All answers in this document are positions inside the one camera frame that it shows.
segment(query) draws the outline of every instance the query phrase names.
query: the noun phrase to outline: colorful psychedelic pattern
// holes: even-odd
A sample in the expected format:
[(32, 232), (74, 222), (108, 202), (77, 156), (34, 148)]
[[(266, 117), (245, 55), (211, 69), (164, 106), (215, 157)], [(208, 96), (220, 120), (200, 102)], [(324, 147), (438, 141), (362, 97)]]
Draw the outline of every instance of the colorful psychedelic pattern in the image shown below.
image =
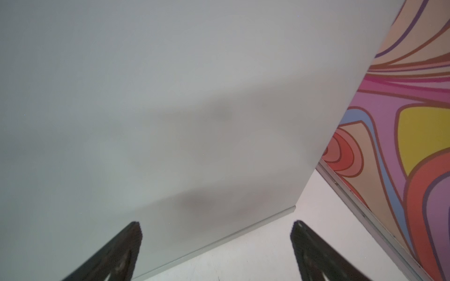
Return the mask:
[(450, 1), (406, 0), (323, 160), (450, 281)]

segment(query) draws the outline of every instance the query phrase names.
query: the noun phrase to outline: red swirl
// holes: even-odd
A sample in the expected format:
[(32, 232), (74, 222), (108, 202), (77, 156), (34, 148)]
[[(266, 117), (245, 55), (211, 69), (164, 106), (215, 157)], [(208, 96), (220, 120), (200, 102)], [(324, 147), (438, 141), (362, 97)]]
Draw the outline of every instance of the red swirl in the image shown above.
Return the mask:
[(322, 156), (327, 165), (341, 178), (348, 188), (366, 206), (359, 192), (344, 178), (358, 176), (363, 169), (363, 155), (356, 140), (344, 129), (338, 128)]

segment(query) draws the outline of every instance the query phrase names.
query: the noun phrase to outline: patterned wall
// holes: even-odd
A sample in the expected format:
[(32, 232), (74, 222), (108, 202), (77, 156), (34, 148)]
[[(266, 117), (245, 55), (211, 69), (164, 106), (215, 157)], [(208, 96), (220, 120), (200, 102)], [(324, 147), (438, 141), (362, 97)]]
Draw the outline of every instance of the patterned wall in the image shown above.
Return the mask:
[(450, 281), (450, 0), (406, 0), (323, 160)]

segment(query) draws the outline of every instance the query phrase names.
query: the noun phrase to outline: white panel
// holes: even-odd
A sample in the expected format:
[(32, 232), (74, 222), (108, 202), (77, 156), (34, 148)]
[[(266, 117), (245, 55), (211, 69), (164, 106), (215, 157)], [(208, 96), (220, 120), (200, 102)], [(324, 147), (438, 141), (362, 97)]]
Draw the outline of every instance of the white panel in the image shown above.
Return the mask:
[(295, 204), (402, 0), (3, 1), (0, 272), (135, 276)]

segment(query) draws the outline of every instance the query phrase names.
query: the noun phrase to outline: purple stripe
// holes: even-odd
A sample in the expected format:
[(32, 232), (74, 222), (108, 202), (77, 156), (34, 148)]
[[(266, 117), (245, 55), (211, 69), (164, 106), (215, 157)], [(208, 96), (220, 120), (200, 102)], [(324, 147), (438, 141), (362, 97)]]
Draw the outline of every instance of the purple stripe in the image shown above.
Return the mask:
[(450, 280), (450, 172), (437, 177), (423, 197), (423, 217), (439, 271)]
[(450, 19), (444, 24), (444, 27), (442, 29), (447, 28), (450, 25)]
[(450, 81), (450, 76), (446, 77), (432, 77), (432, 78), (397, 78), (395, 76), (392, 77), (376, 77), (372, 75), (366, 75), (364, 80), (370, 80), (373, 82), (408, 82), (408, 83), (423, 83), (423, 82), (447, 82)]
[(398, 84), (398, 85), (403, 85), (403, 86), (409, 86), (409, 87), (415, 87), (414, 89), (417, 88), (422, 88), (423, 90), (426, 91), (442, 91), (442, 92), (446, 92), (446, 93), (450, 93), (450, 81), (446, 81), (446, 82), (394, 82), (394, 81), (389, 81), (389, 83), (391, 84)]
[(401, 71), (416, 71), (416, 70), (424, 70), (424, 69), (432, 69), (432, 68), (440, 68), (440, 67), (450, 67), (450, 64), (439, 65), (437, 67), (423, 67), (423, 68), (411, 68), (404, 70), (370, 70), (370, 72), (401, 72)]
[(408, 26), (408, 28), (405, 30), (405, 32), (403, 32), (403, 34), (400, 36), (400, 38), (389, 48), (387, 48), (386, 50), (382, 51), (381, 53), (378, 53), (375, 57), (381, 57), (387, 53), (389, 53), (390, 51), (392, 51), (395, 47), (398, 46), (398, 44), (400, 44), (403, 39), (411, 32), (411, 30), (413, 29), (414, 25), (417, 23), (417, 21), (419, 20), (419, 17), (422, 15), (423, 10), (425, 10), (425, 6), (427, 5), (428, 0), (423, 0), (422, 4), (419, 7), (419, 11), (417, 11), (416, 16), (413, 18), (413, 21), (411, 22), (411, 24)]

